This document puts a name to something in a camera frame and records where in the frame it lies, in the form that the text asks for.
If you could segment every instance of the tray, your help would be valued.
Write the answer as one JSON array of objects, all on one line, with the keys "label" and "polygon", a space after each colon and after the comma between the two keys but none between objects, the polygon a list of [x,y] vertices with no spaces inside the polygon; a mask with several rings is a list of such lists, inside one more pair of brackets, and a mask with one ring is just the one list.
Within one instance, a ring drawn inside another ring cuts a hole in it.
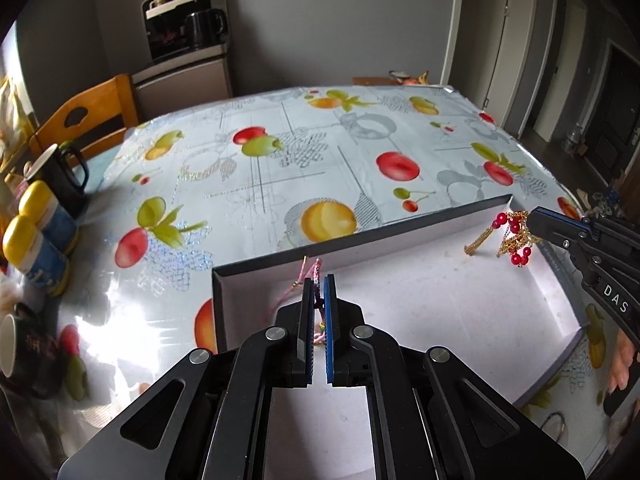
[{"label": "tray", "polygon": [[[558,370],[586,320],[568,299],[575,290],[552,250],[534,247],[527,266],[512,266],[495,256],[500,232],[474,256],[463,252],[510,207],[518,209],[510,196],[492,198],[218,267],[212,275],[219,351],[269,326],[270,306],[297,277],[303,255],[317,255],[321,273],[335,275],[338,296],[359,304],[367,323],[409,348],[448,347],[521,405]],[[274,391],[267,476],[374,478],[364,389],[332,388],[322,373],[324,347],[315,348],[314,359],[308,389]]]}]

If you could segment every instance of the wooden chair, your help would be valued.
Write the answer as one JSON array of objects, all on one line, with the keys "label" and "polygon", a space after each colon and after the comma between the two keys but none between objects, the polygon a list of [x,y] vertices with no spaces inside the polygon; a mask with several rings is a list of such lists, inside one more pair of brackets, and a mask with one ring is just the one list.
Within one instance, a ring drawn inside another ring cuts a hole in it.
[{"label": "wooden chair", "polygon": [[[68,124],[71,114],[84,115],[76,124]],[[124,128],[92,142],[81,150],[84,158],[99,155],[124,140],[128,128],[138,126],[138,111],[133,99],[129,75],[117,75],[89,88],[64,103],[31,137],[29,147],[39,156],[52,144],[76,140],[106,121],[122,116]]]}]

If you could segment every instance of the dining table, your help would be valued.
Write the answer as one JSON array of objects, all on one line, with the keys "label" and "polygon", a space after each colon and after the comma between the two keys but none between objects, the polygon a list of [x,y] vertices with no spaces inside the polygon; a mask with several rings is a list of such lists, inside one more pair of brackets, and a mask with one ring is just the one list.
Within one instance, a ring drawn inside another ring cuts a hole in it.
[{"label": "dining table", "polygon": [[[526,210],[581,214],[517,139],[449,86],[290,88],[201,105],[130,129],[88,167],[71,280],[52,307],[71,354],[49,410],[66,456],[191,349],[218,350],[218,266],[505,194]],[[314,229],[301,223],[310,210]],[[582,292],[568,254],[556,257],[583,328],[602,324],[604,358],[593,361],[583,331],[518,407],[545,431],[560,420],[556,440],[589,472],[607,445],[617,327]]]}]

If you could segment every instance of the floor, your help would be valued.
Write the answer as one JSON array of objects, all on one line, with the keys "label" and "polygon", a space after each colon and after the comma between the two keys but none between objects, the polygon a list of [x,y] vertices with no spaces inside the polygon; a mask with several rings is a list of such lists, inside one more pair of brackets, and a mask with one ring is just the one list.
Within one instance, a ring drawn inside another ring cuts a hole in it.
[{"label": "floor", "polygon": [[525,127],[520,142],[572,193],[575,194],[577,189],[581,189],[586,191],[591,199],[593,193],[604,192],[607,189],[604,180],[585,158],[567,155],[559,142],[545,142],[530,126]]}]

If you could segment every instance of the silver screw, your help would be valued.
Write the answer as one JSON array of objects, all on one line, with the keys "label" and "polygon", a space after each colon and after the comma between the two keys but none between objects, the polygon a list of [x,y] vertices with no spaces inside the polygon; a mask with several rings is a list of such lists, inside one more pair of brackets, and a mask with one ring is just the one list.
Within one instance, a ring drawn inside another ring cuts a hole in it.
[{"label": "silver screw", "polygon": [[265,335],[267,336],[267,339],[269,341],[277,341],[278,339],[282,339],[284,336],[286,336],[287,331],[284,330],[281,326],[272,326],[267,330]]},{"label": "silver screw", "polygon": [[451,354],[446,348],[434,348],[429,352],[429,357],[437,363],[446,363],[451,357]]},{"label": "silver screw", "polygon": [[367,339],[373,335],[373,329],[369,325],[360,325],[353,329],[353,335],[358,339]]},{"label": "silver screw", "polygon": [[189,361],[191,361],[195,365],[199,365],[209,359],[209,352],[203,350],[202,348],[198,348],[189,354]]}]

